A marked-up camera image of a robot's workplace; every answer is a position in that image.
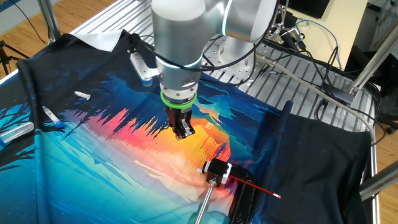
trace black cable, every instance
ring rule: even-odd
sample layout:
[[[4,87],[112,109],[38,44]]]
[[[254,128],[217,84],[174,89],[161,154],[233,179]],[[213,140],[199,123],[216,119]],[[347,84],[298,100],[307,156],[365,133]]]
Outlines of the black cable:
[[[372,118],[372,116],[370,116],[369,114],[367,114],[367,113],[365,113],[365,112],[362,112],[362,111],[357,110],[357,109],[354,109],[354,108],[351,108],[351,109],[352,109],[352,110],[355,110],[356,112],[359,112],[359,113],[361,113],[361,114],[363,114],[363,115],[365,115],[365,116],[367,116],[368,118],[370,118],[371,120],[373,120],[375,124],[377,124],[378,126],[380,126],[380,128],[383,130],[383,136],[382,136],[379,140],[377,140],[375,143],[373,143],[372,146],[375,146],[375,145],[379,144],[381,141],[384,140],[384,138],[387,136],[387,131],[386,131],[386,129],[383,127],[383,125],[382,125],[380,122],[378,122],[376,119]]]
[[[264,33],[264,35],[261,37],[261,39],[263,39],[263,38],[266,36],[266,34],[267,34],[267,32]],[[247,54],[243,55],[242,57],[240,57],[240,58],[237,59],[236,61],[231,62],[231,63],[228,63],[228,64],[226,64],[226,65],[222,65],[222,66],[215,67],[215,68],[187,68],[187,67],[185,67],[185,66],[183,66],[183,65],[180,65],[180,64],[177,64],[177,63],[175,63],[175,62],[172,62],[172,61],[170,61],[169,59],[167,59],[167,58],[165,58],[165,57],[159,55],[158,53],[155,52],[154,49],[150,48],[150,47],[148,46],[148,44],[145,43],[143,40],[140,40],[140,41],[142,41],[142,42],[144,43],[144,44],[143,44],[144,47],[146,47],[146,48],[147,48],[149,51],[151,51],[156,57],[160,58],[160,59],[163,60],[164,62],[166,62],[166,63],[168,63],[168,64],[170,64],[170,65],[176,66],[176,67],[178,67],[178,68],[181,68],[181,69],[184,69],[184,70],[187,70],[187,71],[191,71],[191,72],[214,72],[215,70],[221,70],[221,69],[228,68],[228,67],[230,67],[230,66],[236,65],[237,63],[243,61],[245,58],[247,58],[248,56],[250,56],[253,52],[255,52],[256,49],[257,49],[257,48],[261,45],[261,43],[262,43],[261,41],[259,41],[258,43],[256,43],[256,44],[254,45],[254,47],[253,47]]]
[[[338,54],[338,46],[336,46],[335,49],[332,51],[332,53],[330,55],[330,58],[328,60],[329,67],[326,69],[326,72],[325,72],[325,79],[329,82],[330,85],[332,85],[332,83],[331,83],[330,78],[329,78],[329,72],[330,72],[330,70],[331,70],[331,68],[332,68],[332,66],[333,66],[333,64],[334,64],[334,62],[336,60],[337,54]]]
[[[152,37],[152,38],[155,38],[153,35],[142,35],[140,37]]]
[[[13,0],[10,0],[10,2],[12,2],[15,6],[17,6],[17,8],[20,10],[21,13],[23,13],[23,15],[25,16],[25,18],[27,19],[27,21],[30,23],[30,25],[32,26],[33,30],[35,30],[37,37],[43,42],[43,44],[46,44],[46,42],[41,38],[41,36],[39,35],[39,33],[37,32],[36,28],[33,26],[33,24],[30,22],[29,18],[26,16],[26,14],[24,13],[24,11],[17,5],[15,4],[15,2]]]
[[[207,80],[207,79],[205,79],[205,78],[201,78],[200,80],[205,81],[205,82],[217,83],[217,84],[219,84],[219,85],[224,85],[224,86],[241,86],[241,85],[247,83],[247,82],[250,80],[250,78],[252,77],[252,75],[253,75],[253,73],[254,73],[254,71],[255,71],[255,69],[256,69],[256,61],[257,61],[257,58],[256,58],[256,51],[254,51],[253,57],[254,57],[254,58],[253,58],[253,68],[252,68],[251,73],[250,73],[250,75],[248,76],[248,78],[245,79],[244,81],[241,81],[241,82],[239,82],[239,83],[237,83],[237,84],[232,84],[232,83],[223,83],[223,82],[219,82],[219,81]]]
[[[209,41],[218,40],[218,39],[220,39],[220,38],[222,38],[222,37],[224,37],[224,35],[220,35],[220,36],[218,36],[218,37],[216,37],[216,38],[210,39]]]
[[[326,103],[325,99],[323,99],[323,100],[321,100],[321,102],[319,102],[317,108],[316,108],[315,111],[314,111],[315,117],[316,117],[317,120],[321,121],[321,119],[319,118],[319,111],[320,111],[321,106],[326,106],[326,105],[327,105],[327,103]],[[371,115],[369,115],[369,114],[367,114],[367,113],[365,113],[365,112],[362,112],[362,111],[360,111],[360,110],[358,110],[358,109],[354,109],[354,108],[350,108],[350,109],[353,110],[353,111],[356,111],[356,112],[358,112],[358,113],[361,113],[361,114],[363,114],[363,115],[365,115],[365,116],[367,116],[369,119],[371,119],[371,120],[374,121],[374,125],[377,124],[377,125],[380,126],[380,128],[383,130],[383,136],[382,136],[379,140],[377,140],[375,143],[372,143],[372,144],[371,144],[371,147],[373,147],[373,146],[379,144],[381,141],[384,140],[384,138],[387,136],[387,131],[386,131],[386,129],[384,128],[384,126],[383,126],[380,122],[377,121],[377,119],[373,118]]]
[[[359,72],[362,72],[363,71],[363,69],[359,69],[359,70],[354,70],[354,71],[349,71],[349,72],[343,72],[343,73],[345,73],[345,74],[353,74],[353,73],[359,73]]]

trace cable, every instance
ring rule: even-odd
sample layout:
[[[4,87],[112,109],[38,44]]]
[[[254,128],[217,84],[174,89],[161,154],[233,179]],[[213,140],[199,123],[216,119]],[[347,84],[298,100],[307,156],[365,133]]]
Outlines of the cable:
[[[329,61],[328,61],[329,67],[326,69],[326,73],[325,73],[325,79],[328,80],[330,85],[332,85],[332,83],[331,83],[330,78],[329,78],[329,72],[330,72],[330,70],[331,70],[331,68],[333,66],[333,63],[336,60],[337,52],[338,52],[338,46],[335,47],[335,49],[333,50],[333,52],[330,55],[330,58],[329,58]]]
[[[370,116],[369,114],[367,114],[365,112],[362,112],[362,111],[354,109],[354,108],[352,108],[352,110],[355,110],[356,112],[359,112],[359,113],[367,116],[368,118],[370,118],[371,120],[374,121],[374,124],[377,124],[383,130],[383,136],[379,140],[377,140],[375,143],[373,143],[372,146],[375,146],[375,145],[379,144],[381,141],[384,140],[384,138],[387,136],[387,131],[386,131],[386,129],[384,128],[384,126],[380,122],[378,122],[375,118],[372,118],[372,116]]]
[[[218,39],[220,39],[220,38],[222,38],[222,37],[224,37],[224,35],[221,34],[220,36],[218,36],[218,37],[216,37],[216,38],[210,39],[209,41],[218,40]]]
[[[46,44],[46,42],[41,38],[41,36],[39,35],[39,33],[37,32],[36,28],[33,26],[33,24],[30,22],[29,18],[26,16],[26,14],[24,13],[24,11],[17,5],[15,4],[15,2],[13,0],[10,0],[10,2],[12,2],[15,6],[17,6],[17,8],[20,10],[21,13],[23,13],[23,15],[25,16],[25,18],[27,19],[27,21],[30,23],[30,25],[32,26],[33,30],[35,30],[37,37],[43,42],[43,44]]]
[[[325,104],[325,100],[324,99],[321,100],[321,102],[318,104],[317,108],[314,111],[315,117],[316,117],[317,120],[321,121],[321,119],[319,118],[319,111],[320,111],[321,106],[326,106],[326,105],[327,105],[327,103]],[[361,114],[363,114],[365,116],[367,116],[369,119],[374,121],[374,125],[377,124],[383,130],[383,136],[379,140],[377,140],[375,143],[372,143],[371,144],[372,147],[377,145],[377,144],[379,144],[381,141],[384,140],[384,138],[387,136],[387,131],[386,131],[386,129],[383,127],[383,125],[380,122],[378,122],[375,118],[373,118],[372,116],[370,116],[369,114],[367,114],[365,112],[362,112],[362,111],[354,109],[354,108],[351,108],[351,109],[356,111],[356,112],[359,112],[359,113],[361,113]]]
[[[353,74],[353,73],[359,73],[359,72],[362,72],[363,71],[363,69],[359,69],[359,70],[354,70],[354,71],[349,71],[349,72],[343,72],[343,73],[345,73],[345,74]]]
[[[302,21],[296,23],[295,25],[297,26],[297,25],[299,25],[299,24],[302,23],[302,22],[312,22],[312,23],[314,23],[314,24],[316,24],[316,25],[318,25],[318,26],[324,28],[325,30],[327,30],[327,31],[333,36],[333,38],[334,38],[335,41],[336,41],[336,46],[338,46],[338,42],[337,42],[336,36],[335,36],[328,28],[326,28],[325,26],[323,26],[323,25],[321,25],[321,24],[319,24],[319,23],[317,23],[317,22],[315,22],[315,21],[309,20],[309,19],[304,19],[304,20],[302,20]],[[340,70],[342,70],[343,67],[341,66],[340,55],[339,55],[338,52],[337,52],[337,61],[338,61],[338,64],[339,64],[339,66],[340,66]]]
[[[320,95],[321,97],[323,97],[324,99],[326,99],[327,101],[335,104],[336,106],[343,108],[344,110],[350,112],[352,115],[354,115],[355,117],[357,117],[358,119],[360,119],[365,125],[366,127],[369,129],[369,132],[371,133],[371,139],[372,142],[376,141],[376,135],[373,131],[373,127],[368,123],[368,121],[366,121],[361,115],[359,115],[356,111],[352,110],[351,108],[342,105],[341,103],[337,102],[335,99],[333,99],[332,97],[326,95],[325,93],[323,93],[322,91],[316,89],[314,86],[311,86],[310,84],[302,81],[299,77],[296,77],[292,72],[290,72],[289,70],[287,70],[285,67],[279,65],[278,63],[274,63],[274,66],[276,68],[281,69],[283,72],[285,72],[288,76],[290,76],[293,80],[295,80],[296,82],[301,83],[302,85],[306,86],[307,88],[309,88],[310,90],[314,91],[316,94]]]
[[[224,86],[241,86],[241,85],[247,83],[247,82],[250,80],[250,78],[253,76],[253,73],[254,73],[254,71],[255,71],[255,69],[256,69],[256,59],[257,59],[257,57],[256,57],[256,51],[254,51],[253,57],[254,57],[254,58],[253,58],[253,68],[252,68],[252,70],[251,70],[250,76],[248,76],[248,78],[245,79],[244,81],[241,81],[241,82],[239,82],[239,83],[237,83],[237,84],[232,84],[232,83],[223,83],[223,82],[216,82],[216,81],[213,81],[213,80],[207,80],[207,79],[205,79],[205,78],[201,78],[200,80],[205,81],[205,82],[217,83],[217,84],[219,84],[219,85],[224,85]]]
[[[243,55],[241,58],[237,59],[237,60],[234,61],[234,62],[228,63],[228,64],[226,64],[226,65],[222,65],[222,66],[219,66],[219,67],[215,67],[215,68],[189,68],[189,67],[185,67],[185,66],[183,66],[183,65],[180,65],[180,64],[177,64],[177,63],[175,63],[175,62],[172,62],[172,61],[170,61],[169,59],[167,59],[167,58],[165,58],[165,57],[159,55],[158,53],[155,52],[154,49],[150,48],[149,45],[148,45],[145,41],[143,41],[143,40],[141,40],[141,39],[140,39],[140,41],[143,42],[143,43],[144,43],[144,44],[143,44],[144,47],[146,47],[149,51],[151,51],[156,57],[160,58],[161,60],[163,60],[164,62],[166,62],[166,63],[168,63],[168,64],[170,64],[170,65],[173,65],[173,66],[176,66],[176,67],[178,67],[178,68],[181,68],[181,69],[184,69],[184,70],[187,70],[187,71],[191,71],[191,72],[214,72],[215,70],[221,70],[221,69],[224,69],[224,68],[228,68],[228,67],[230,67],[230,66],[236,65],[237,63],[243,61],[245,58],[247,58],[249,55],[251,55],[253,52],[256,51],[256,49],[257,49],[257,48],[261,45],[261,43],[262,43],[261,40],[262,40],[266,35],[267,35],[267,32],[265,32],[264,35],[260,38],[260,41],[259,41],[258,43],[256,43],[256,44],[254,45],[254,47],[253,47],[247,54]]]

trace blue cable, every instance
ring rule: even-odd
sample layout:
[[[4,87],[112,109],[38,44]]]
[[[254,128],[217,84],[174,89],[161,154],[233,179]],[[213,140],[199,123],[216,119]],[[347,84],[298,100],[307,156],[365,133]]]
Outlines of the blue cable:
[[[304,19],[304,20],[302,20],[302,21],[296,23],[295,27],[299,28],[297,25],[300,24],[300,23],[302,23],[302,22],[312,22],[312,23],[314,23],[314,24],[316,24],[316,25],[318,25],[318,26],[324,28],[325,30],[327,30],[327,31],[333,36],[333,38],[334,38],[335,41],[336,41],[336,46],[338,46],[338,42],[337,42],[336,36],[335,36],[328,28],[326,28],[325,26],[323,26],[323,25],[321,25],[321,24],[319,24],[319,23],[317,23],[317,22],[311,21],[311,20],[309,20],[309,19]],[[339,56],[338,51],[337,51],[337,61],[338,61],[338,64],[339,64],[339,66],[340,66],[340,70],[342,70],[343,67],[341,66],[340,56]]]
[[[298,33],[301,34],[299,27],[298,27],[297,25],[294,25],[294,27],[296,27]],[[299,46],[299,42],[300,42],[300,41],[297,41],[297,42],[296,42],[296,47]]]

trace metal frame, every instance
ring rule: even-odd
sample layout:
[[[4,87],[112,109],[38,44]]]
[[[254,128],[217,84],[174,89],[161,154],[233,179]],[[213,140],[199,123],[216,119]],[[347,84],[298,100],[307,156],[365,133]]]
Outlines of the metal frame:
[[[374,57],[352,84],[349,91],[350,94],[355,96],[358,91],[362,89],[366,82],[372,77],[373,73],[380,67],[381,63],[383,63],[387,56],[395,50],[396,46],[398,46],[398,26],[395,26],[391,31]]]
[[[363,182],[360,188],[362,201],[377,195],[380,191],[398,181],[398,161],[389,165],[380,173]]]
[[[40,10],[44,18],[45,25],[49,33],[49,42],[55,42],[61,37],[60,29],[58,28],[58,23],[55,18],[54,10],[52,9],[50,0],[37,0]]]
[[[49,4],[49,0],[38,0],[38,2],[43,16],[45,17],[47,27],[49,27],[49,36],[51,36],[52,40],[56,40],[60,37],[60,34],[51,4]],[[115,29],[126,29],[130,33],[136,32],[140,35],[152,35],[150,0],[118,0],[80,27],[76,28],[71,34],[106,32]],[[154,43],[153,39],[150,37],[146,37],[144,40],[150,44]],[[211,48],[214,47],[214,45],[216,46],[220,41],[224,40],[218,39],[217,41],[209,43],[205,48],[205,54],[211,55]],[[380,66],[382,61],[389,55],[390,50],[393,49],[391,46],[394,44],[398,44],[398,27],[391,32],[391,35],[383,43],[379,52],[374,56],[355,82],[347,80],[335,73],[330,74],[334,86],[357,96],[354,103],[351,105],[353,108],[357,108],[374,116],[374,102],[372,102],[369,93],[366,93],[362,87],[369,80],[377,67]],[[271,58],[283,55],[282,52],[266,46],[260,47],[257,52]],[[310,82],[320,84],[320,80],[315,76],[311,63],[308,63],[306,60],[291,56],[281,60],[280,63],[284,64],[288,69],[294,70],[298,76]],[[262,68],[262,63],[256,65],[256,69],[260,70]],[[255,74],[250,82],[240,86],[239,89],[276,108],[281,107],[281,101],[293,99],[295,102],[293,114],[313,119],[312,112],[318,97],[312,95],[309,91],[304,90],[302,86],[293,83],[289,79],[273,75],[271,72],[272,71],[267,71],[262,75]],[[211,72],[209,75],[223,82],[237,83],[241,81],[224,71]],[[362,127],[357,119],[351,118],[348,114],[345,114],[344,111],[335,106],[326,107],[322,111],[321,119],[323,122],[330,123],[331,125],[348,131],[364,131],[364,127]],[[369,195],[371,197],[398,179],[396,176],[398,162],[382,170],[379,174],[376,174],[376,147],[372,147],[371,149],[371,163],[370,172],[374,177],[365,181],[361,186],[362,198],[369,198]],[[378,196],[375,196],[371,203],[373,205],[373,224],[378,224],[380,223]]]

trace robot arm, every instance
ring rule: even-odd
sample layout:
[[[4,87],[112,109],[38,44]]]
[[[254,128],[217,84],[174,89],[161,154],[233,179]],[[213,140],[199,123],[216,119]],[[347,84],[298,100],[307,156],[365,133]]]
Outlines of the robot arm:
[[[247,42],[259,40],[272,22],[277,0],[152,0],[155,52],[187,68],[201,68],[208,40],[223,34]],[[195,133],[190,119],[200,72],[156,58],[160,89],[177,138]]]

